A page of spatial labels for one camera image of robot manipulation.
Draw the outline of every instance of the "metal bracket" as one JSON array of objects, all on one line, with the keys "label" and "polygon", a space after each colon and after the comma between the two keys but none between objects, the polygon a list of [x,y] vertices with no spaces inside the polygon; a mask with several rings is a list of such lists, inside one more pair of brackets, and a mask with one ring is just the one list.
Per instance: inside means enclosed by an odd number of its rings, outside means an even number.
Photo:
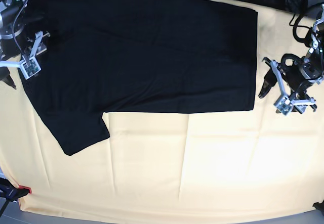
[{"label": "metal bracket", "polygon": [[304,113],[307,106],[316,104],[316,100],[314,98],[303,100],[290,99],[290,96],[286,93],[285,90],[284,80],[282,79],[281,73],[277,68],[278,63],[275,60],[273,60],[270,62],[270,66],[275,77],[277,78],[280,88],[281,95],[274,103],[274,106],[278,109],[280,113],[282,113],[283,115],[288,115],[290,112],[292,112],[294,107],[296,107],[300,113]]},{"label": "metal bracket", "polygon": [[321,5],[321,8],[322,8],[322,16],[320,19],[317,19],[313,25],[313,32],[316,33],[317,29],[316,27],[321,24],[321,23],[324,23],[324,4]]},{"label": "metal bracket", "polygon": [[46,50],[46,47],[42,43],[42,38],[44,36],[50,36],[50,34],[46,33],[43,35],[42,31],[36,33],[34,45],[28,58],[24,58],[22,56],[22,60],[20,62],[0,61],[0,67],[20,68],[25,79],[30,79],[32,76],[39,73],[41,71],[41,67],[38,64],[36,56]]}]

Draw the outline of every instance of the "cable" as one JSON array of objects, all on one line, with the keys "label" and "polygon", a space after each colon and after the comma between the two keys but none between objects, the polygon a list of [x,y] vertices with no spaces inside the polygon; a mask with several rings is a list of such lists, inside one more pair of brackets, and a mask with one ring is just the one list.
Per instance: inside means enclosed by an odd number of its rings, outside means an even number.
[{"label": "cable", "polygon": [[293,36],[294,36],[294,38],[295,38],[295,40],[296,40],[297,42],[299,42],[299,43],[304,43],[304,41],[305,41],[305,38],[301,38],[301,37],[299,37],[299,36],[297,35],[297,28],[298,28],[298,26],[301,26],[301,25],[299,25],[300,21],[303,19],[303,17],[305,17],[306,13],[312,11],[314,8],[316,8],[316,7],[318,7],[318,6],[322,5],[322,4],[324,4],[324,2],[322,2],[322,3],[316,3],[316,4],[314,4],[314,5],[310,6],[310,7],[308,7],[308,8],[306,9],[306,11],[305,11],[304,13],[301,13],[301,14],[298,16],[298,18],[296,19],[296,21],[295,21],[295,23],[294,23],[294,26],[293,26]]},{"label": "cable", "polygon": [[11,30],[11,32],[12,32],[12,36],[13,36],[13,39],[14,39],[14,41],[15,41],[15,44],[16,44],[16,46],[18,47],[18,49],[20,50],[20,53],[21,53],[22,56],[23,56],[25,53],[24,53],[23,50],[21,49],[21,47],[20,47],[20,45],[19,45],[19,43],[18,43],[18,41],[17,41],[17,39],[16,39],[16,35],[15,35],[15,25],[16,25],[16,22],[17,22],[17,20],[18,20],[18,18],[19,18],[19,16],[20,16],[20,14],[22,13],[22,11],[24,10],[24,8],[26,7],[28,1],[29,1],[29,0],[25,0],[25,2],[24,2],[24,4],[23,4],[22,8],[19,10],[18,14],[16,15],[15,20],[14,20],[14,23],[13,23],[13,25],[12,25],[12,30]]},{"label": "cable", "polygon": [[[292,24],[292,22],[293,22],[295,16],[296,16],[296,13],[294,13],[293,18],[292,18],[292,19],[290,20],[290,22],[289,22],[289,26],[291,26],[291,27],[294,26],[294,25]],[[298,27],[298,28],[307,28],[307,29],[310,29],[310,27],[307,27],[307,26],[304,26],[304,25],[298,25],[297,27]]]}]

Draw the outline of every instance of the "cream fabric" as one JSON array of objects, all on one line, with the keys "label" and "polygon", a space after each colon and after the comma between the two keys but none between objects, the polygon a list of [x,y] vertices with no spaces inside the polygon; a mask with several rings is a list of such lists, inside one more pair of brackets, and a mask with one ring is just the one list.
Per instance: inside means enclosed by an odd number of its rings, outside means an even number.
[{"label": "cream fabric", "polygon": [[[269,69],[263,57],[306,53],[293,39],[291,14],[211,1],[259,13],[256,93]],[[275,113],[277,86],[250,112],[107,113],[111,138],[68,157],[17,70],[11,73],[16,91],[0,83],[0,166],[13,184],[32,188],[23,211],[110,223],[216,224],[309,211],[324,199],[324,85],[309,90],[318,111],[304,115]]]}]

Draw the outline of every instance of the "black shirt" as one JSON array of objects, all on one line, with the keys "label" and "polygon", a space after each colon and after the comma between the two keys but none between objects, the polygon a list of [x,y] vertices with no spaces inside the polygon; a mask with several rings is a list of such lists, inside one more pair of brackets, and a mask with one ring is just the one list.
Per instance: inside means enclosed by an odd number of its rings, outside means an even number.
[{"label": "black shirt", "polygon": [[31,0],[51,33],[22,78],[67,155],[109,138],[103,112],[252,110],[257,13],[204,0]]}]

